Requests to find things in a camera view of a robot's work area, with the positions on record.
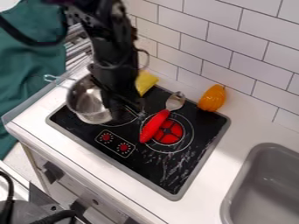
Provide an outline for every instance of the white play kitchen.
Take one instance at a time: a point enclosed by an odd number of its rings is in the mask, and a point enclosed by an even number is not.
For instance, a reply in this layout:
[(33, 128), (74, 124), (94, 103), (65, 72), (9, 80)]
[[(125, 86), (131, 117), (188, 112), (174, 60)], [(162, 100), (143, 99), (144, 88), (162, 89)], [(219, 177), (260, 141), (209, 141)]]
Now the white play kitchen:
[[(218, 113), (202, 111), (193, 103), (198, 90), (163, 76), (144, 95), (142, 120), (128, 110), (121, 123), (82, 122), (59, 85), (88, 75), (88, 61), (3, 117), (61, 206), (90, 223), (297, 223), (297, 133), (233, 92)], [(177, 91), (184, 106), (139, 143), (144, 124)]]

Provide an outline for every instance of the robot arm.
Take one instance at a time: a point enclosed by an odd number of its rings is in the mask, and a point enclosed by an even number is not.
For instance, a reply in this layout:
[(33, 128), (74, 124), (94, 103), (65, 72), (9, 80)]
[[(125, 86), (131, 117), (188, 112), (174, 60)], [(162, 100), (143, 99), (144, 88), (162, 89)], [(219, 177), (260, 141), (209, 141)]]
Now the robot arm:
[(77, 18), (92, 42), (94, 63), (89, 70), (95, 83), (104, 88), (107, 108), (127, 104), (141, 110), (135, 86), (138, 76), (136, 28), (126, 16), (121, 0), (46, 0), (65, 7), (68, 17)]

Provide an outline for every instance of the tile wall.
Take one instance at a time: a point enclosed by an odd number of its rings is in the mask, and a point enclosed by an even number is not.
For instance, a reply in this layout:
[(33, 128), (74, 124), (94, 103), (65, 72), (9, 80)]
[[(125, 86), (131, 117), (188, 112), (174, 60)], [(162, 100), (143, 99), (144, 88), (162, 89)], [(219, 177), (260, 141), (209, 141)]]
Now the tile wall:
[(124, 2), (150, 71), (194, 89), (223, 84), (299, 132), (298, 0)]

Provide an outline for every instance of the white countertop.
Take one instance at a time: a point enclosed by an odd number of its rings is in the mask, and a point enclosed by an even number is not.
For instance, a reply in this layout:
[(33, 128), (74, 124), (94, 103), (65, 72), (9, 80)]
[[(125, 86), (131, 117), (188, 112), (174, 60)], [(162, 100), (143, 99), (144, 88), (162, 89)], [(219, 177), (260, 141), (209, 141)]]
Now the white countertop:
[[(84, 68), (76, 76), (85, 74)], [(181, 90), (194, 101), (200, 97), (198, 90), (178, 85), (162, 75), (158, 84), (171, 91)], [(148, 223), (221, 223), (220, 204), (248, 152), (256, 144), (276, 143), (299, 152), (298, 133), (271, 123), (266, 117), (267, 113), (272, 113), (271, 107), (262, 104), (263, 108), (256, 110), (251, 97), (231, 89), (227, 91), (226, 105), (219, 112), (230, 117), (232, 124), (184, 197), (176, 202), (152, 191), (45, 123), (53, 110), (64, 103), (64, 88), (53, 89), (6, 127), (23, 141), (35, 142), (45, 154), (92, 183), (94, 191), (108, 194)], [(42, 143), (32, 139), (32, 135)]]

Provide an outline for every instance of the stove control panel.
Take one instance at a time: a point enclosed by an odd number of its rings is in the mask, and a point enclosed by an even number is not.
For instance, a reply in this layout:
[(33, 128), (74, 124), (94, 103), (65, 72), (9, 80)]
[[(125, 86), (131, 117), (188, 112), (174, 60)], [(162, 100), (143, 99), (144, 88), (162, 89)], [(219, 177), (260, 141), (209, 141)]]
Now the stove control panel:
[(103, 130), (95, 138), (95, 141), (123, 158), (128, 158), (135, 150), (135, 146), (132, 143), (107, 129)]

